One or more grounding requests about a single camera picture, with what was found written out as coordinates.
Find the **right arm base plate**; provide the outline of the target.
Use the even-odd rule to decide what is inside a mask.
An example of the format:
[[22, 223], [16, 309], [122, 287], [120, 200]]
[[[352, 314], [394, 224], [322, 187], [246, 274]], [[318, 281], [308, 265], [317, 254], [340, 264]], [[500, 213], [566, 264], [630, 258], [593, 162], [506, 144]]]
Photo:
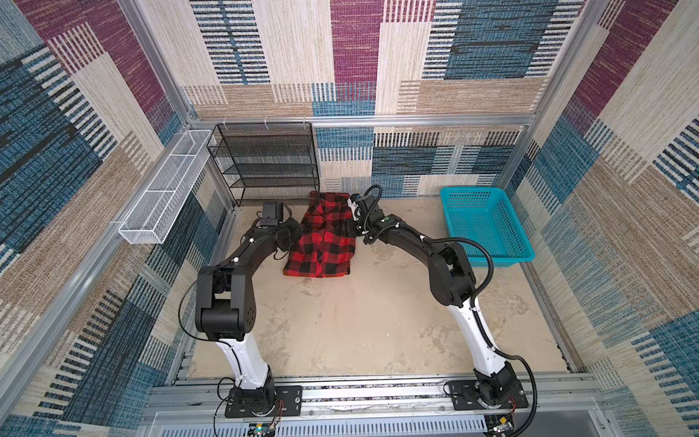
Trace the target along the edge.
[[529, 399], [519, 380], [502, 391], [484, 382], [452, 380], [442, 386], [455, 411], [520, 410], [530, 407]]

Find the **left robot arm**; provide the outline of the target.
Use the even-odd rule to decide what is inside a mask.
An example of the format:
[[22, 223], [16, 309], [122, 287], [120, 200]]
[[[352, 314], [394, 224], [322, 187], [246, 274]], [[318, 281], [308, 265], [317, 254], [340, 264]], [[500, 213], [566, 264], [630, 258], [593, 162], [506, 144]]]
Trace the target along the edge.
[[234, 386], [227, 407], [235, 417], [269, 415], [278, 405], [271, 368], [252, 333], [257, 318], [253, 277], [264, 260], [289, 251], [301, 236], [294, 218], [259, 218], [229, 258], [198, 273], [195, 326], [221, 349], [231, 367]]

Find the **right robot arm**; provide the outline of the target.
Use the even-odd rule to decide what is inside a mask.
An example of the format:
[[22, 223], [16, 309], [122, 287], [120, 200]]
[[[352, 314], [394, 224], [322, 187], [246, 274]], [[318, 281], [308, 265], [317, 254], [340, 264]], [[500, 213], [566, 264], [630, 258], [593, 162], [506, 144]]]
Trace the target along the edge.
[[351, 235], [364, 238], [369, 245], [382, 241], [411, 254], [428, 269], [430, 291], [435, 300], [447, 307], [458, 323], [473, 359], [476, 382], [471, 386], [484, 409], [529, 405], [522, 384], [512, 366], [514, 356], [500, 351], [482, 318], [479, 291], [493, 277], [493, 266], [481, 285], [471, 268], [465, 243], [483, 251], [474, 241], [464, 239], [432, 239], [403, 223], [395, 215], [385, 216], [379, 210], [353, 209]]

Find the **red black plaid shirt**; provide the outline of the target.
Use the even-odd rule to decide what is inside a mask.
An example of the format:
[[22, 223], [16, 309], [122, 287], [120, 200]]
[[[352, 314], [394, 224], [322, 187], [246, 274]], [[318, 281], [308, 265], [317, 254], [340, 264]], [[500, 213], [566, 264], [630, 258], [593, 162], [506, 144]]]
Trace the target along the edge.
[[349, 199], [347, 193], [309, 193], [309, 207], [300, 224], [302, 235], [291, 247], [285, 276], [340, 278], [351, 273], [356, 238], [346, 228], [346, 220], [352, 220]]

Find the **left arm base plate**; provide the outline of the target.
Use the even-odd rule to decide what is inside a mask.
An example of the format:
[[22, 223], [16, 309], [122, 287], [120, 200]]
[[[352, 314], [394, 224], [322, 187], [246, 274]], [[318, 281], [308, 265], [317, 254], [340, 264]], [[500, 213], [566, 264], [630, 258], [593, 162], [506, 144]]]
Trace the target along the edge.
[[230, 390], [225, 417], [227, 419], [300, 416], [303, 387], [288, 385], [275, 388]]

